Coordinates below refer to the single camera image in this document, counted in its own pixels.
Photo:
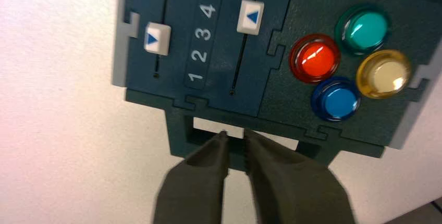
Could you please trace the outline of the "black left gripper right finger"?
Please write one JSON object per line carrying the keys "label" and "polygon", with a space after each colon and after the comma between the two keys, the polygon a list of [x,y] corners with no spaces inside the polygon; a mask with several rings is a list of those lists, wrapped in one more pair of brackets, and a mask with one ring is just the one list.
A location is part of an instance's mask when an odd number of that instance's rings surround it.
{"label": "black left gripper right finger", "polygon": [[244,141],[258,223],[355,223],[346,190],[327,166],[249,129]]}

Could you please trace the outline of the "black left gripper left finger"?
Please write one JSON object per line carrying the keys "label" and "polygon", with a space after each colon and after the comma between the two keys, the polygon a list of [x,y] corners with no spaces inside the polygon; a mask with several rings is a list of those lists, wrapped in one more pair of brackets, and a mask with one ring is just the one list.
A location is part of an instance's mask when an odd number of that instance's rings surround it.
{"label": "black left gripper left finger", "polygon": [[214,135],[173,167],[158,193],[153,223],[221,223],[228,135]]}

